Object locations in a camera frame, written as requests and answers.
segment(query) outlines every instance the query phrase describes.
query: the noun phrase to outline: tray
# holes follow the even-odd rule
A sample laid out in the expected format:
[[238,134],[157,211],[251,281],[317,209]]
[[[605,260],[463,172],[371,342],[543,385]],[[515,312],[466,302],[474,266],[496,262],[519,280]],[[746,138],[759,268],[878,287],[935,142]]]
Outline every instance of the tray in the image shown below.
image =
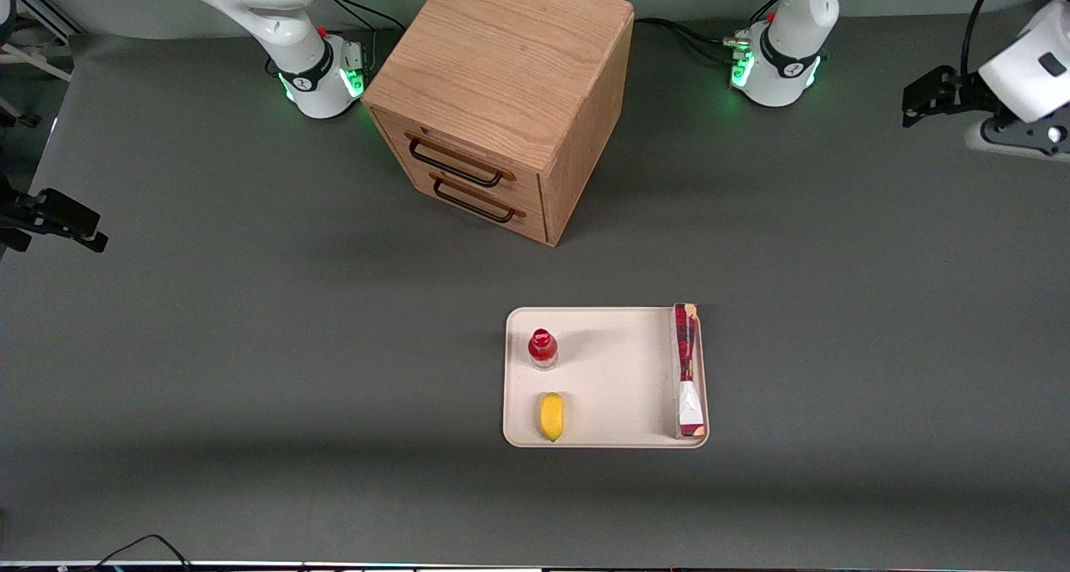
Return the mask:
[[[523,308],[505,321],[502,432],[514,447],[697,449],[709,437],[676,438],[673,309]],[[538,328],[556,337],[556,367],[539,370],[528,356]],[[702,325],[694,382],[709,427]],[[538,430],[544,393],[565,400],[565,433],[551,443]]]

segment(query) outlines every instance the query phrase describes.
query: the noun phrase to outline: wooden cabinet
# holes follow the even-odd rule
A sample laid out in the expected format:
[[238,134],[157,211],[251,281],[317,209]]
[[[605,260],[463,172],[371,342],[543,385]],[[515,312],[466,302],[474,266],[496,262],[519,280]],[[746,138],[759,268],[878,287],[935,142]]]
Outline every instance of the wooden cabinet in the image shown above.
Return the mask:
[[364,94],[416,190],[561,239],[621,115],[622,0],[427,0]]

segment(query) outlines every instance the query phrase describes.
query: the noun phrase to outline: black metal handle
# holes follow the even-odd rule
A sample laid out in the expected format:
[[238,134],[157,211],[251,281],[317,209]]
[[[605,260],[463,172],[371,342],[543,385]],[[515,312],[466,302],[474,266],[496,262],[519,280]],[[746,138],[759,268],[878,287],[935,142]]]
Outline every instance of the black metal handle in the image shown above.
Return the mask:
[[454,168],[447,164],[440,164],[439,160],[435,160],[434,158],[428,156],[424,156],[424,154],[416,152],[416,145],[419,145],[419,139],[413,137],[412,141],[409,142],[409,153],[412,154],[412,157],[422,161],[422,164],[429,164],[434,168],[439,169],[440,171],[448,172],[449,174],[455,174],[457,176],[460,176],[460,179],[463,179],[465,181],[471,181],[471,183],[475,183],[477,186],[480,187],[498,186],[498,182],[502,180],[501,171],[495,172],[493,179],[486,180],[486,179],[478,179],[478,176],[472,174],[471,172],[464,172],[461,169]]
[[446,192],[440,190],[439,187],[441,187],[441,186],[442,186],[442,180],[435,179],[434,180],[434,195],[435,196],[439,196],[439,198],[442,198],[443,200],[446,200],[447,202],[455,203],[455,205],[461,206],[462,210],[471,211],[471,213],[476,213],[476,214],[479,215],[479,217],[489,218],[489,220],[492,220],[494,222],[508,222],[509,220],[511,220],[513,215],[517,213],[517,211],[515,211],[515,210],[509,210],[509,213],[506,214],[505,217],[498,217],[496,214],[487,213],[487,211],[482,210],[482,207],[476,206],[476,205],[470,205],[470,203],[465,202],[462,199],[453,198],[453,196],[450,196],[449,194],[446,194]]

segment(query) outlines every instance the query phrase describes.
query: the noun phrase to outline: banana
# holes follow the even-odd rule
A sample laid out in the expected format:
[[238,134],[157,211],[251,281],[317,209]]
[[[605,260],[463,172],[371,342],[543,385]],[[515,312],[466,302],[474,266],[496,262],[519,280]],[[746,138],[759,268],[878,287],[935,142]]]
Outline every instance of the banana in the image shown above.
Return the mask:
[[547,392],[542,396],[538,413],[539,430],[542,435],[555,443],[565,432],[565,400],[557,392]]

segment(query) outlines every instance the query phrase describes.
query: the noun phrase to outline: red bottle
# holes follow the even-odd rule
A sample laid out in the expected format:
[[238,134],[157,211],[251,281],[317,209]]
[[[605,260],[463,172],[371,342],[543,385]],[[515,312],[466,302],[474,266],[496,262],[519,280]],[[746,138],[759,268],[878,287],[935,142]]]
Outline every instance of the red bottle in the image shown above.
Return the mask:
[[557,364],[557,339],[546,329],[535,329],[528,342],[528,354],[532,355],[533,366],[540,370],[549,370]]

